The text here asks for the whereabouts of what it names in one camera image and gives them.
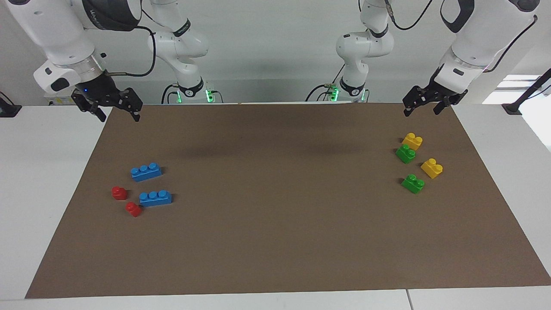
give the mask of white wall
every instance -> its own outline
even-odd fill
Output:
[[[363,31],[355,1],[182,1],[192,27],[210,40],[210,51],[198,59],[203,77],[230,101],[304,100],[316,85],[330,82],[342,65],[336,55],[337,37]],[[369,60],[370,101],[401,101],[409,89],[425,86],[442,54],[454,40],[440,20],[441,1],[435,1],[419,25],[410,31],[391,26],[396,38],[392,54]],[[395,4],[398,23],[409,25],[425,0]],[[144,8],[150,11],[147,1]],[[485,74],[471,87],[465,102],[480,103],[530,48],[551,28],[551,2],[542,1],[540,21],[509,52],[498,70]],[[144,19],[153,29],[158,26]],[[98,51],[108,54],[111,71],[145,72],[151,54],[147,33],[88,31]],[[42,92],[32,78],[44,57],[25,36],[0,1],[0,89],[22,104],[41,104]],[[116,78],[119,88],[132,86],[145,103],[157,103],[173,73],[162,61],[147,78]]]
[[[486,98],[484,104],[513,103],[523,93],[523,91],[493,92]],[[522,112],[522,117],[526,123],[551,151],[551,123],[549,122],[549,116],[551,116],[551,96],[538,95],[526,100],[521,105],[520,112]]]
[[[542,35],[536,45],[511,72],[512,74],[543,74],[551,68],[551,33]]]

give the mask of lego stud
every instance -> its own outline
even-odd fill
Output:
[[[404,144],[396,151],[396,156],[398,156],[404,164],[409,164],[415,159],[415,151],[410,149],[409,145]]]
[[[423,187],[425,187],[425,181],[417,179],[414,174],[410,174],[404,182],[402,182],[402,186],[407,188],[412,193],[418,194]]]
[[[130,175],[136,182],[148,180],[151,178],[159,177],[163,173],[157,163],[151,163],[149,165],[142,165],[139,168],[132,168]]]
[[[168,205],[172,203],[172,195],[166,190],[141,193],[139,196],[139,203],[144,207]]]
[[[423,143],[423,138],[416,137],[414,133],[410,132],[402,141],[402,144],[408,145],[414,151],[417,151],[421,144]]]
[[[126,189],[118,187],[118,186],[114,186],[111,189],[111,195],[116,200],[126,200],[127,194],[128,193],[127,193]]]
[[[424,162],[421,169],[425,171],[431,179],[438,177],[442,171],[444,171],[442,165],[436,164],[436,160],[434,158],[430,158],[428,161]]]
[[[138,215],[142,213],[142,209],[134,202],[129,202],[126,204],[126,211],[128,211],[128,213],[130,213],[133,217],[138,217]]]

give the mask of black stand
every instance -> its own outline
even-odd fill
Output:
[[[21,110],[20,105],[11,105],[0,98],[0,117],[15,117]]]
[[[530,86],[514,103],[504,103],[501,106],[505,109],[505,112],[509,115],[522,115],[518,110],[520,105],[524,103],[530,96],[535,93],[545,82],[551,78],[551,69],[547,70],[535,83]]]

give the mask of green lego brick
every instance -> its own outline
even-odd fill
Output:
[[[402,182],[402,186],[409,189],[412,193],[418,194],[425,187],[425,181],[417,179],[415,174],[410,174]]]
[[[415,151],[409,148],[409,145],[402,145],[396,151],[396,155],[404,164],[409,164],[415,158]]]

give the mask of white table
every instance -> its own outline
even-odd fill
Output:
[[[454,108],[542,263],[551,270],[551,153],[500,106]],[[0,310],[410,309],[548,310],[551,287],[467,288],[22,300],[103,124],[73,106],[24,107],[0,119]]]

